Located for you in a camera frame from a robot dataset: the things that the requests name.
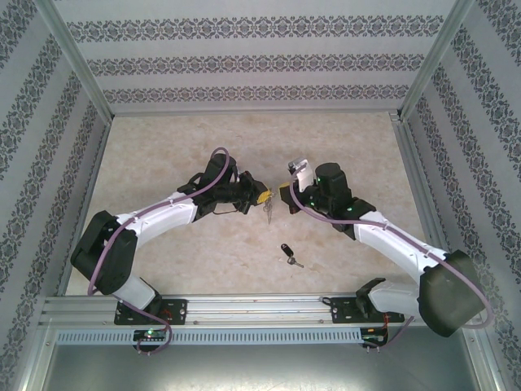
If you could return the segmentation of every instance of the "metal key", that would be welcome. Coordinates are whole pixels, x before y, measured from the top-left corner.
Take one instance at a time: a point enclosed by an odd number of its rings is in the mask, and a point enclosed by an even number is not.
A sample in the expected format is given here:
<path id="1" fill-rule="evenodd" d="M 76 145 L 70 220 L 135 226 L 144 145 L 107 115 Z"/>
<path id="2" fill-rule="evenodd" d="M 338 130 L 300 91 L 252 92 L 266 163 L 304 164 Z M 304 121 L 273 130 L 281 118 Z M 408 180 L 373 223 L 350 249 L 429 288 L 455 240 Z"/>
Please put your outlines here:
<path id="1" fill-rule="evenodd" d="M 294 257 L 289 257 L 287 259 L 287 263 L 289 263 L 290 265 L 297 265 L 298 267 L 301 267 L 302 269 L 304 269 L 304 265 L 301 265 L 299 262 L 297 262 Z"/>
<path id="2" fill-rule="evenodd" d="M 273 198 L 273 196 L 270 195 L 268 197 L 268 199 L 266 200 L 264 207 L 262 208 L 262 210 L 264 210 L 268 214 L 268 225 L 271 223 L 271 214 L 272 214 L 272 211 L 274 208 L 274 205 L 272 204 L 272 201 L 271 201 L 272 198 Z"/>

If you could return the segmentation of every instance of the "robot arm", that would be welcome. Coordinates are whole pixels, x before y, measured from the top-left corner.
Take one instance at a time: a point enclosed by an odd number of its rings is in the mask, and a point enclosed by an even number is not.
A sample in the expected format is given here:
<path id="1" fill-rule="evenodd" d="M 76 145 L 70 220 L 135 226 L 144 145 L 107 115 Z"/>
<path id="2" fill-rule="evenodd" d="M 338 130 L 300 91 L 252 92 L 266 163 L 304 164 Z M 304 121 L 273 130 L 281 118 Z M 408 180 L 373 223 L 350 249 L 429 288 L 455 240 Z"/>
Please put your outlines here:
<path id="1" fill-rule="evenodd" d="M 300 211 L 290 194 L 290 186 L 293 186 L 297 200 L 323 217 L 360 222 L 338 223 L 333 227 L 381 252 L 415 282 L 403 284 L 374 279 L 364 285 L 357 291 L 357 307 L 365 316 L 374 311 L 421 316 L 434 332 L 450 336 L 484 308 L 481 299 L 465 283 L 427 255 L 445 261 L 478 285 L 472 260 L 465 253 L 448 254 L 390 223 L 373 205 L 352 196 L 345 173 L 336 163 L 320 165 L 313 174 L 308 161 L 298 159 L 289 164 L 289 169 L 292 174 L 297 172 L 297 181 L 283 185 L 280 193 L 290 213 Z"/>
<path id="2" fill-rule="evenodd" d="M 207 216 L 215 210 L 217 204 L 231 203 L 237 211 L 247 214 L 251 206 L 262 204 L 270 195 L 266 186 L 253 179 L 248 171 L 239 174 L 236 162 L 231 157 L 224 175 L 213 187 L 193 198 L 175 201 L 206 187 L 217 179 L 224 166 L 225 155 L 216 154 L 208 162 L 204 173 L 196 174 L 186 185 L 159 203 L 116 216 L 107 211 L 96 213 L 72 253 L 72 265 L 91 280 L 108 240 L 126 223 L 107 252 L 94 284 L 104 295 L 114 295 L 140 310 L 156 314 L 161 296 L 132 274 L 135 251 L 176 226 L 190 224 Z"/>

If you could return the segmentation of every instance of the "cable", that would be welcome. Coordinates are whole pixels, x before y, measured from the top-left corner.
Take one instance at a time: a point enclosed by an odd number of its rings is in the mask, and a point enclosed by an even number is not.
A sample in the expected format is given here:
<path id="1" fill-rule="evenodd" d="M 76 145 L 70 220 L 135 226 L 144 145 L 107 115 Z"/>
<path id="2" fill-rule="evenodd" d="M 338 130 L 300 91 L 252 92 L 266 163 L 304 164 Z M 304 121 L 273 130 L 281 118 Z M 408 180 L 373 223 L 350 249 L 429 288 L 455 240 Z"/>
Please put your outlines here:
<path id="1" fill-rule="evenodd" d="M 385 330 L 385 335 L 383 338 L 389 335 L 389 315 L 387 315 L 387 312 L 383 314 L 383 327 L 382 329 Z"/>
<path id="2" fill-rule="evenodd" d="M 239 210 L 236 209 L 236 210 L 229 210 L 228 212 L 212 212 L 213 214 L 216 214 L 217 216 L 220 215 L 220 214 L 228 214 L 228 213 L 236 213 L 238 212 Z"/>
<path id="3" fill-rule="evenodd" d="M 217 154 L 217 152 L 219 152 L 219 151 L 223 151 L 225 153 L 225 157 L 226 157 L 225 165 L 223 166 L 223 168 L 222 168 L 221 172 L 219 173 L 219 175 L 217 175 L 217 177 L 213 181 L 211 181 L 207 186 L 205 186 L 202 189 L 200 189 L 198 191 L 195 191 L 195 192 L 193 192 L 193 193 L 191 193 L 189 195 L 183 195 L 183 196 L 181 196 L 179 198 L 176 198 L 175 200 L 166 200 L 166 201 L 160 202 L 158 204 L 152 205 L 152 206 L 142 210 L 141 212 L 137 213 L 132 218 L 129 218 L 126 222 L 121 224 L 117 228 L 116 231 L 114 231 L 114 233 L 112 234 L 110 239 L 107 241 L 107 244 L 105 245 L 105 248 L 103 249 L 101 255 L 99 256 L 98 263 L 96 264 L 96 267 L 94 268 L 94 272 L 92 273 L 92 277 L 90 278 L 90 281 L 89 281 L 89 287 L 87 289 L 87 295 L 93 296 L 98 291 L 98 289 L 94 288 L 94 285 L 96 283 L 96 280 L 98 279 L 99 271 L 101 270 L 101 268 L 103 266 L 103 263 L 105 262 L 105 258 L 107 256 L 108 252 L 110 251 L 112 245 L 116 241 L 117 236 L 131 222 L 136 221 L 140 217 L 142 217 L 142 216 L 146 215 L 147 213 L 152 212 L 153 210 L 156 210 L 158 208 L 163 208 L 164 206 L 173 205 L 173 204 L 176 204 L 178 202 L 181 202 L 181 201 L 184 201 L 184 200 L 188 200 L 189 198 L 193 198 L 193 197 L 196 197 L 196 196 L 198 196 L 200 194 L 203 194 L 205 191 L 209 190 L 211 187 L 213 187 L 216 183 L 218 183 L 221 180 L 222 176 L 225 174 L 226 170 L 228 169 L 228 165 L 230 164 L 230 154 L 229 154 L 229 152 L 228 152 L 228 150 L 226 148 L 219 147 L 219 148 L 216 148 L 212 152 L 212 157 L 214 157 Z M 139 346 L 140 346 L 141 341 L 138 341 L 138 353 L 139 354 L 146 354 L 146 355 L 150 356 L 151 354 L 159 353 L 161 350 L 165 349 L 169 345 L 170 341 L 172 340 L 172 328 L 170 327 L 169 323 L 167 321 L 161 319 L 161 318 L 158 318 L 158 317 L 156 317 L 156 316 L 154 316 L 152 314 L 148 314 L 147 312 L 145 312 L 143 310 L 140 310 L 139 308 L 135 307 L 134 305 L 132 305 L 132 304 L 126 302 L 126 301 L 122 301 L 122 302 L 123 302 L 124 305 L 129 307 L 131 310 L 136 311 L 136 312 L 138 312 L 139 314 L 141 314 L 143 316 L 147 316 L 150 319 L 153 319 L 153 320 L 155 320 L 157 322 L 160 322 L 160 323 L 164 324 L 166 330 L 169 332 L 169 338 L 168 338 L 167 342 L 162 344 L 156 350 L 151 351 L 151 352 L 143 352 L 142 350 L 140 350 Z"/>
<path id="4" fill-rule="evenodd" d="M 310 210 L 308 210 L 306 207 L 304 207 L 302 205 L 302 203 L 299 201 L 298 198 L 296 198 L 296 194 L 295 194 L 295 189 L 293 188 L 293 183 L 295 182 L 296 180 L 296 175 L 302 171 L 307 165 L 304 164 L 302 165 L 301 167 L 299 167 L 297 170 L 295 170 L 295 172 L 292 174 L 291 176 L 291 182 L 290 182 L 290 194 L 291 194 L 291 198 L 293 199 L 293 201 L 295 202 L 295 204 L 300 208 L 302 209 L 304 212 L 306 212 L 309 216 L 311 217 L 314 217 L 316 218 L 317 220 L 320 220 L 321 222 L 329 222 L 330 224 L 350 224 L 350 225 L 354 225 L 354 224 L 360 224 L 360 225 L 366 225 L 366 226 L 377 226 L 378 228 L 383 228 L 384 230 L 388 230 L 390 232 L 392 232 L 394 235 L 398 236 L 400 239 L 404 240 L 407 244 L 411 245 L 412 247 L 416 248 L 419 252 L 423 253 L 425 256 L 429 257 L 430 259 L 432 259 L 433 261 L 436 261 L 438 262 L 440 265 L 442 265 L 445 269 L 447 269 L 448 271 L 450 271 L 451 273 L 453 273 L 454 275 L 456 275 L 456 277 L 458 277 L 467 287 L 469 287 L 471 289 L 471 291 L 473 293 L 475 293 L 475 295 L 477 297 L 479 297 L 479 299 L 483 302 L 484 306 L 485 306 L 485 309 L 487 310 L 487 318 L 485 319 L 484 322 L 480 323 L 480 324 L 466 324 L 462 327 L 464 328 L 470 328 L 470 329 L 479 329 L 479 328 L 485 328 L 487 327 L 490 323 L 492 323 L 492 321 L 494 320 L 494 313 L 493 313 L 493 309 L 492 309 L 492 306 L 490 305 L 490 302 L 487 300 L 487 298 L 485 297 L 485 295 L 478 289 L 478 287 L 476 287 L 472 281 L 470 281 L 465 275 L 463 275 L 462 273 L 460 273 L 458 270 L 454 269 L 454 267 L 452 267 L 451 265 L 449 265 L 447 262 L 445 262 L 443 259 L 441 259 L 440 257 L 437 257 L 436 255 L 432 254 L 432 253 L 429 253 L 428 250 L 426 250 L 425 248 L 423 248 L 423 246 L 421 246 L 420 244 L 417 244 L 416 242 L 414 242 L 412 239 L 410 239 L 409 237 L 407 237 L 407 235 L 404 235 L 402 232 L 400 232 L 399 230 L 396 230 L 394 229 L 392 226 L 387 226 L 386 224 L 383 224 L 381 222 L 371 222 L 371 221 L 366 221 L 366 220 L 334 220 L 334 219 L 331 219 L 331 218 L 327 218 L 327 217 L 323 217 L 322 215 L 318 214 L 318 213 L 315 213 L 315 212 L 311 212 Z M 404 325 L 404 327 L 406 326 L 409 326 L 410 324 L 409 321 L 407 321 Z"/>
<path id="5" fill-rule="evenodd" d="M 168 339 L 166 340 L 166 342 L 162 345 L 160 345 L 159 347 L 155 348 L 154 350 L 150 351 L 150 352 L 145 352 L 143 350 L 141 350 L 141 343 L 144 341 L 143 338 L 140 338 L 138 340 L 138 345 L 136 346 L 136 350 L 138 351 L 138 354 L 142 354 L 142 355 L 146 355 L 146 356 L 150 356 L 152 354 L 157 354 L 159 353 L 161 350 L 164 350 L 167 348 L 168 345 L 170 345 L 170 342 L 172 342 L 172 337 L 173 337 L 173 331 L 172 331 L 172 328 L 170 327 L 170 324 L 168 323 L 168 321 L 164 320 L 164 319 L 161 319 L 157 316 L 154 316 L 152 314 L 148 314 L 147 312 L 143 311 L 143 310 L 140 310 L 138 307 L 136 307 L 135 305 L 132 305 L 130 303 L 128 303 L 127 301 L 125 300 L 121 300 L 119 297 L 113 295 L 117 300 L 121 301 L 121 303 L 123 303 L 123 305 L 126 305 L 127 307 L 129 307 L 132 311 L 135 311 L 137 312 L 138 314 L 140 315 L 143 315 L 143 316 L 146 316 L 147 318 L 150 318 L 152 320 L 155 320 L 156 322 L 159 322 L 161 324 L 164 325 L 164 330 L 166 332 L 168 332 L 169 334 L 169 337 Z"/>
<path id="6" fill-rule="evenodd" d="M 413 322 L 413 320 L 414 320 L 414 316 L 411 316 L 410 318 L 408 318 L 407 321 L 396 332 L 396 334 L 384 346 L 377 345 L 374 342 L 370 342 L 368 340 L 364 340 L 363 343 L 365 345 L 370 345 L 370 346 L 376 348 L 376 350 L 378 352 L 380 352 L 381 349 L 388 348 L 390 345 L 394 344 L 396 342 L 396 340 L 400 339 L 401 336 L 404 334 L 405 329 Z"/>

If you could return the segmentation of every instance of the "marble surface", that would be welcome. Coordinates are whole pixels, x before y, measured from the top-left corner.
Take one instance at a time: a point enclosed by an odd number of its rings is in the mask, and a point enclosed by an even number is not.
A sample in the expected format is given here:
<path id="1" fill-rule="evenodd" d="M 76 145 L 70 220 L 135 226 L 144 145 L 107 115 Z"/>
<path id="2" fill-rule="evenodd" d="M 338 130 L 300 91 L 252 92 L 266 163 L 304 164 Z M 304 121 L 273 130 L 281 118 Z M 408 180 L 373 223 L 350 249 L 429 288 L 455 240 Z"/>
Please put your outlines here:
<path id="1" fill-rule="evenodd" d="M 423 238 L 386 112 L 117 117 L 87 221 L 99 210 L 125 213 L 164 199 L 204 170 L 218 146 L 273 189 L 289 180 L 287 163 L 296 157 L 313 167 L 338 162 L 354 196 Z M 282 243 L 304 269 L 286 263 Z M 290 215 L 279 198 L 270 225 L 260 206 L 162 234 L 137 251 L 134 272 L 163 294 L 354 292 L 374 277 L 412 281 L 330 225 Z M 74 270 L 67 294 L 84 295 L 87 285 Z"/>

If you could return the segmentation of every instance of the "key fob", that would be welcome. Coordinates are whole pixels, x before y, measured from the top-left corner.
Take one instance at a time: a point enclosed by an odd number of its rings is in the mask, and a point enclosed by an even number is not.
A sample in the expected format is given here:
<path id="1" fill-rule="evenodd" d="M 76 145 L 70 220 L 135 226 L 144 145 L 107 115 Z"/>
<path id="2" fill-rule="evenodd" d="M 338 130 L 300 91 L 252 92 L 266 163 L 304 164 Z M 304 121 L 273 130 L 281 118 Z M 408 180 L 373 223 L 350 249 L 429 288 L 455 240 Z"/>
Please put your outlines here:
<path id="1" fill-rule="evenodd" d="M 286 255 L 288 255 L 289 257 L 293 257 L 293 251 L 291 251 L 290 246 L 283 243 L 282 246 L 280 246 L 280 248 L 284 251 Z"/>

